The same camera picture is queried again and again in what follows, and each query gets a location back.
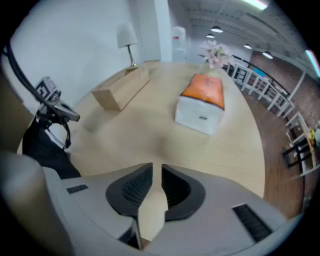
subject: white railing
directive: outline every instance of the white railing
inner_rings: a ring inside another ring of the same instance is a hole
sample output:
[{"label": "white railing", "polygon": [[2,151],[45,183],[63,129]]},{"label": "white railing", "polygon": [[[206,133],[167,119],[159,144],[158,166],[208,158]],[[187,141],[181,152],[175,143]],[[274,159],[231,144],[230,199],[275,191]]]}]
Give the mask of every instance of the white railing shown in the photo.
[{"label": "white railing", "polygon": [[287,92],[281,87],[273,85],[267,78],[260,76],[252,69],[243,66],[240,63],[234,65],[231,78],[233,81],[242,86],[241,91],[248,89],[248,94],[252,92],[258,94],[258,100],[262,98],[270,102],[267,110],[270,111],[272,107],[278,108],[277,116],[283,115],[286,118],[288,114],[295,108],[294,104],[287,98]]}]

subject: wooden box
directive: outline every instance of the wooden box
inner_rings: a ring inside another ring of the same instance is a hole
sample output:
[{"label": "wooden box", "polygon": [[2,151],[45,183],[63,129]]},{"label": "wooden box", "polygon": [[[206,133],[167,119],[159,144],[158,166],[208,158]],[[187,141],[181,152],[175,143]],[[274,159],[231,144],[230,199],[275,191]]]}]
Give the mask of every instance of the wooden box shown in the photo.
[{"label": "wooden box", "polygon": [[99,84],[92,94],[104,109],[122,110],[148,81],[147,68],[126,68]]}]

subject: white lamp shade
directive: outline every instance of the white lamp shade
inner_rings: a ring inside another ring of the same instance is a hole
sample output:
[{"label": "white lamp shade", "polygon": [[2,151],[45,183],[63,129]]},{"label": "white lamp shade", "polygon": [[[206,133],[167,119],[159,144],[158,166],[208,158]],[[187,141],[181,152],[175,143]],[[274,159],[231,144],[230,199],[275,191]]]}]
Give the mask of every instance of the white lamp shade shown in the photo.
[{"label": "white lamp shade", "polygon": [[116,27],[118,48],[136,44],[137,37],[131,23],[124,23]]}]

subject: table lamp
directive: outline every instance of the table lamp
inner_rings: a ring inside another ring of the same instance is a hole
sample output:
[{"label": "table lamp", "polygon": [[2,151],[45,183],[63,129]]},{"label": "table lamp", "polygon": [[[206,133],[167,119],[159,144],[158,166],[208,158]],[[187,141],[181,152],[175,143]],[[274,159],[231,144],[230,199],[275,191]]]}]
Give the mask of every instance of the table lamp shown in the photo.
[{"label": "table lamp", "polygon": [[130,67],[135,67],[137,64],[134,62],[134,59],[132,58],[130,45],[135,45],[138,41],[132,24],[124,23],[118,25],[116,27],[116,38],[118,41],[118,48],[128,47],[131,61]]}]

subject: brown floor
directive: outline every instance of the brown floor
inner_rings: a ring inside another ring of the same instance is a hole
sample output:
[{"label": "brown floor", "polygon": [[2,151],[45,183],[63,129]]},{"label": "brown floor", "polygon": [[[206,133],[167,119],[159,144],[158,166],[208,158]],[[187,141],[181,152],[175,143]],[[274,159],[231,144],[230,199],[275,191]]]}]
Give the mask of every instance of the brown floor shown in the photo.
[{"label": "brown floor", "polygon": [[263,146],[265,164],[264,199],[275,206],[288,219],[301,212],[304,179],[299,177],[299,166],[287,169],[282,158],[282,147],[288,147],[286,137],[286,120],[277,117],[267,110],[268,103],[258,101],[252,93],[244,91],[246,99],[256,124],[258,126]]}]

